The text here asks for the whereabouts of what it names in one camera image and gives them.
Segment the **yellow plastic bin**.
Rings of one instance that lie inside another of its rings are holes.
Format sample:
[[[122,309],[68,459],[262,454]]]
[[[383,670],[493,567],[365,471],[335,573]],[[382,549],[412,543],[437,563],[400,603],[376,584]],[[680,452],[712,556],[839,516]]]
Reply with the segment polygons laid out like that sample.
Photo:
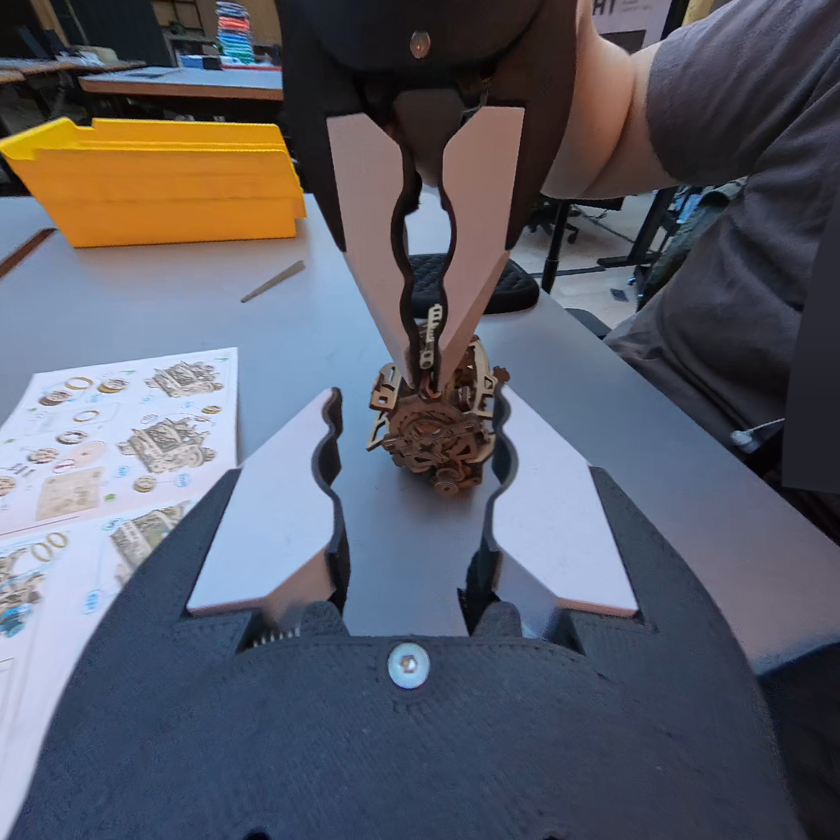
[[[294,238],[308,215],[271,123],[61,118],[1,150],[76,248]]]

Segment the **thin wooden stick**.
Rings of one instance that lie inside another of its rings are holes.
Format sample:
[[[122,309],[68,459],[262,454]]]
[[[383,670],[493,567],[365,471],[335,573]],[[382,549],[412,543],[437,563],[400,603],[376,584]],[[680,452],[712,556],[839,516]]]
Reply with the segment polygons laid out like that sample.
[[[241,303],[247,303],[255,298],[265,294],[272,288],[277,287],[283,281],[294,277],[295,275],[301,273],[306,268],[306,263],[304,260],[300,259],[295,261],[293,264],[288,266],[287,268],[281,270],[277,274],[275,274],[272,278],[264,281],[260,284],[256,289],[253,289],[251,292],[244,295],[240,298]]]

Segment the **wooden mechanical model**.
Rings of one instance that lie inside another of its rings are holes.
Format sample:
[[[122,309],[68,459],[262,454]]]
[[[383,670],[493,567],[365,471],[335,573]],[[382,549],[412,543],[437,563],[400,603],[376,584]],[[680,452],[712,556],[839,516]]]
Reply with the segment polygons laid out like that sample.
[[[375,417],[366,450],[383,449],[397,467],[428,478],[440,495],[477,487],[496,445],[497,388],[508,380],[505,370],[490,366],[476,334],[436,396],[411,390],[394,363],[385,364],[371,391]]]

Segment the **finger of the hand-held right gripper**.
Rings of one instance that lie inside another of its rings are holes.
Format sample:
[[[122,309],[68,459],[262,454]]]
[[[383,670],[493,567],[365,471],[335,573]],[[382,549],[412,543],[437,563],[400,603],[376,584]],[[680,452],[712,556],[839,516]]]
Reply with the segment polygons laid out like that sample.
[[[362,112],[329,117],[327,129],[345,261],[393,362],[406,383],[417,387],[403,237],[410,195],[403,149]]]
[[[445,319],[437,342],[436,387],[442,389],[466,352],[508,262],[511,199],[524,108],[485,106],[448,139],[439,187],[451,222],[442,294]]]

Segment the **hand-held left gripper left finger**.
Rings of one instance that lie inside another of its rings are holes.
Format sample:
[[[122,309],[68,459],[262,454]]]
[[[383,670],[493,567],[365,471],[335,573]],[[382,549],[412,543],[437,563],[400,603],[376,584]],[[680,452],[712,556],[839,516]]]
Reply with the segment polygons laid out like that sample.
[[[350,582],[340,499],[342,394],[330,387],[242,465],[186,610],[257,611],[269,627],[298,629],[314,602],[339,610]]]

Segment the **person's grey shirt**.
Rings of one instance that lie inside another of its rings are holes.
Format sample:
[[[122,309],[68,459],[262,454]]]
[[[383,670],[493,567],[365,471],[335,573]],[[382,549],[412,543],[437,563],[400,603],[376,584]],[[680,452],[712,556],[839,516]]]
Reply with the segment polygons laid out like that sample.
[[[784,415],[838,192],[839,3],[731,2],[669,36],[647,121],[678,183],[745,179],[671,280],[605,342],[719,443]]]

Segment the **stack of colourful folded cloths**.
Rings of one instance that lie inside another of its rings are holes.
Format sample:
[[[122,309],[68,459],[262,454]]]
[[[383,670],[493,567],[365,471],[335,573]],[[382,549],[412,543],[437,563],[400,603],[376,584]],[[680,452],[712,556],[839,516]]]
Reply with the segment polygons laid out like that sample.
[[[253,66],[256,64],[253,31],[249,13],[245,6],[216,1],[217,49],[223,63],[229,65]]]

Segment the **wooden strip with holes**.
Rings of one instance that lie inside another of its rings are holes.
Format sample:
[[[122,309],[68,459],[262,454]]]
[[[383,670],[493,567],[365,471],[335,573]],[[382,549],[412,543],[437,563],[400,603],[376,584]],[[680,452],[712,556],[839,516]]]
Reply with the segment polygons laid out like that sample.
[[[438,398],[438,333],[444,318],[444,307],[440,303],[434,304],[427,311],[425,325],[419,330],[421,352],[419,355],[419,370],[421,373],[420,391],[428,398]]]

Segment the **black quilted wrist rest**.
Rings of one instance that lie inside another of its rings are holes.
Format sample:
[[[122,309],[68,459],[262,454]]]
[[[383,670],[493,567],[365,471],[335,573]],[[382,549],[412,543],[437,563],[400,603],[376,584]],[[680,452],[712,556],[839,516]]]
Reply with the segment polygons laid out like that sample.
[[[410,255],[414,274],[412,309],[415,320],[425,320],[428,310],[440,303],[446,254]],[[501,272],[484,314],[505,314],[528,310],[539,301],[538,282],[513,260]]]

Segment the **instruction booklet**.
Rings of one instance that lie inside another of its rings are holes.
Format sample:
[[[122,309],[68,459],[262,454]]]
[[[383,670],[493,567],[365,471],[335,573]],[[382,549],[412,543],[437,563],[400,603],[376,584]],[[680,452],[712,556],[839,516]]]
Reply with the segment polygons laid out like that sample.
[[[33,376],[1,433],[1,829],[112,602],[237,465],[238,351]]]

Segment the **background desk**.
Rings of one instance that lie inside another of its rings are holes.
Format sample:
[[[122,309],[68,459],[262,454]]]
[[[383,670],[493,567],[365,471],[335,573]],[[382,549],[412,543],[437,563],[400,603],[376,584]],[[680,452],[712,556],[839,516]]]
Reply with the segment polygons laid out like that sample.
[[[275,123],[284,99],[279,70],[149,66],[79,83],[97,117]]]

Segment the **person's right forearm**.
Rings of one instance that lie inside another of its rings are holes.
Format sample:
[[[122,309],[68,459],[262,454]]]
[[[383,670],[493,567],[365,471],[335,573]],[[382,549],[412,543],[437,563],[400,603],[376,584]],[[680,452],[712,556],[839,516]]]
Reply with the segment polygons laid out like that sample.
[[[596,32],[592,10],[592,1],[577,3],[574,95],[542,193],[600,201],[675,186],[647,120],[650,71],[665,42],[630,55]]]

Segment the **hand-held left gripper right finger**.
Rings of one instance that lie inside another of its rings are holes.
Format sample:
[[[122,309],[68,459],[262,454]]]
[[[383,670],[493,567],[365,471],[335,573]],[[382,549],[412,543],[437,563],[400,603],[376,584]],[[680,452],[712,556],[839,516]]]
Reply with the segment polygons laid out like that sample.
[[[496,446],[463,614],[473,634],[508,602],[527,636],[551,636],[563,610],[620,619],[638,603],[587,460],[512,389],[494,402]]]

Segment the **black-framed marker sign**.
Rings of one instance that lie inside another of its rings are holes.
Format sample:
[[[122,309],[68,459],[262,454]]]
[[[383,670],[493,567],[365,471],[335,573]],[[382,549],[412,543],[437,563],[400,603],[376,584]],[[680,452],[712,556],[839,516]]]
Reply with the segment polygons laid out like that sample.
[[[662,39],[671,1],[593,1],[598,34],[629,54]]]

